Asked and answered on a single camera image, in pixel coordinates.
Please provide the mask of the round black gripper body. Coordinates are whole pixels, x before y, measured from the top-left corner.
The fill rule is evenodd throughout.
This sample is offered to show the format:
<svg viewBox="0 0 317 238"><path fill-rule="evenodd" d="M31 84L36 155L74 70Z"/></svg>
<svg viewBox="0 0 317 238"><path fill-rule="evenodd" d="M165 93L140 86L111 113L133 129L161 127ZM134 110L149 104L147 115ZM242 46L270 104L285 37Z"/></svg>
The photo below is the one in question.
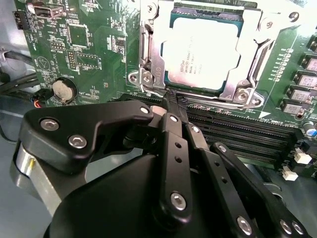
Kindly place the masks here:
<svg viewBox="0 0 317 238"><path fill-rule="evenodd" d="M209 182L191 172L190 223L168 231L154 218L159 162L138 157L71 192L57 208L50 238L228 238L231 236Z"/></svg>

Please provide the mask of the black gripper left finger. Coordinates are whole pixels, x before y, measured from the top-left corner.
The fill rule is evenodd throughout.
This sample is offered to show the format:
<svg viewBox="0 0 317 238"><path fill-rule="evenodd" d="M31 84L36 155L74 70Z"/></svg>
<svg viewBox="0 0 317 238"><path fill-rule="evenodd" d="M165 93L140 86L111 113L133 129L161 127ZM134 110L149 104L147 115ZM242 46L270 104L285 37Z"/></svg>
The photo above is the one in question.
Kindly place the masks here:
<svg viewBox="0 0 317 238"><path fill-rule="evenodd" d="M81 175L90 162L140 148L161 159L158 213L186 223L192 213L188 143L182 137L187 101L166 93L159 106L128 98L103 104L29 111L19 134L19 152L56 172Z"/></svg>

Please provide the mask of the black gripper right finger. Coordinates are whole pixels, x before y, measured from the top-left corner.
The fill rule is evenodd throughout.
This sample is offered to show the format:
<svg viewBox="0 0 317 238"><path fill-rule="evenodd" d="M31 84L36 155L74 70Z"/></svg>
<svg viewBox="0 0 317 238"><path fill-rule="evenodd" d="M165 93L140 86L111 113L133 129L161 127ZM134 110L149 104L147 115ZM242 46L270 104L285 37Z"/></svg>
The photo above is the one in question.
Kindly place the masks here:
<svg viewBox="0 0 317 238"><path fill-rule="evenodd" d="M210 177L224 216L227 238L308 238L310 234L224 144L210 150L201 130L188 121L187 101L176 97L176 108L185 125L190 148Z"/></svg>

